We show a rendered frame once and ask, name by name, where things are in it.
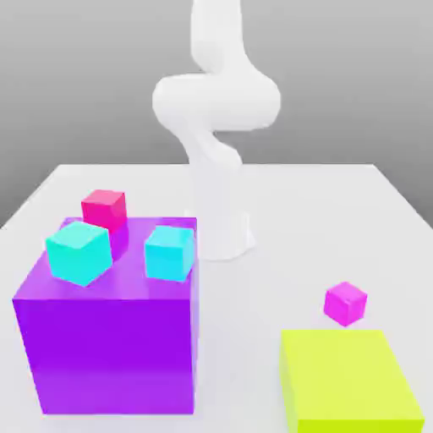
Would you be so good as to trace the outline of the small pink-red cube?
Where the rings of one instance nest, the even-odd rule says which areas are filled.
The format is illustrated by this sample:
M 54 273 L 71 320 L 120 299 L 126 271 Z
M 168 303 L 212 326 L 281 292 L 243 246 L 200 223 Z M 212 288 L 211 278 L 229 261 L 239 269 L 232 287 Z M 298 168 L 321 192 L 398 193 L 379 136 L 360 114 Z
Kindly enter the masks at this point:
M 83 221 L 116 232 L 127 221 L 124 192 L 95 189 L 81 201 Z

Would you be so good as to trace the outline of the small magenta cube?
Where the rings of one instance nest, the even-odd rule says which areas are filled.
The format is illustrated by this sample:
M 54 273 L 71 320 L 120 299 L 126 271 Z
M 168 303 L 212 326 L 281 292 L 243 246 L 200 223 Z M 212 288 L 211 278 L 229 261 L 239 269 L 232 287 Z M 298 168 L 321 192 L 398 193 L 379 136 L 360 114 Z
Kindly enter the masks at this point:
M 324 313 L 341 326 L 364 317 L 368 295 L 350 282 L 340 282 L 326 291 Z

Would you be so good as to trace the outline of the large purple box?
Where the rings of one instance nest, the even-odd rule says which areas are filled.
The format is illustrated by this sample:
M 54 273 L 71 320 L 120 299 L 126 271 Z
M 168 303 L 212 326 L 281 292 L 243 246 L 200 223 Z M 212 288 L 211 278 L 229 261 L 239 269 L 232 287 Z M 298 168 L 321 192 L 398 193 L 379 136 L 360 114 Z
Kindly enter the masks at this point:
M 199 271 L 184 282 L 145 275 L 144 243 L 158 225 L 193 217 L 132 217 L 112 239 L 112 267 L 82 288 L 52 276 L 42 255 L 14 311 L 44 414 L 192 414 Z

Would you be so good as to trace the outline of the large yellow-green box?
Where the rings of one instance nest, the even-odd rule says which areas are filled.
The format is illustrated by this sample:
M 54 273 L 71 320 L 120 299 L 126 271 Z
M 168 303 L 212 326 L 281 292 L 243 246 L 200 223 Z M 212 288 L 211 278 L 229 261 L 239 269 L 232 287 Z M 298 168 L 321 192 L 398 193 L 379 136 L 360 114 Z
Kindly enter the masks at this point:
M 422 433 L 425 417 L 385 335 L 284 330 L 288 433 Z

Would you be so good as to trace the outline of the small turquoise cube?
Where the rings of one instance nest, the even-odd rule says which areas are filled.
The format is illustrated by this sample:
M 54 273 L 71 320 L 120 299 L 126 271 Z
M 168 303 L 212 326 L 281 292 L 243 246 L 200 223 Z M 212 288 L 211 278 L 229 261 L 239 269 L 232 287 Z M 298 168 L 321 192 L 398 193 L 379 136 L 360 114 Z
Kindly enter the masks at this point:
M 112 266 L 109 232 L 86 222 L 71 222 L 46 239 L 51 273 L 87 287 Z

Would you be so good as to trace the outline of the small cyan cube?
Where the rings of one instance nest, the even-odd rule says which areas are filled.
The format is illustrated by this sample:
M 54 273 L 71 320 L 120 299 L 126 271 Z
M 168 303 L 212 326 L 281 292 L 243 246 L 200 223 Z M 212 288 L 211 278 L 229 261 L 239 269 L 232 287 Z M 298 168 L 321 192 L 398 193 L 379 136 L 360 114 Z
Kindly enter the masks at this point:
M 184 282 L 195 263 L 195 231 L 156 225 L 145 241 L 144 254 L 148 278 Z

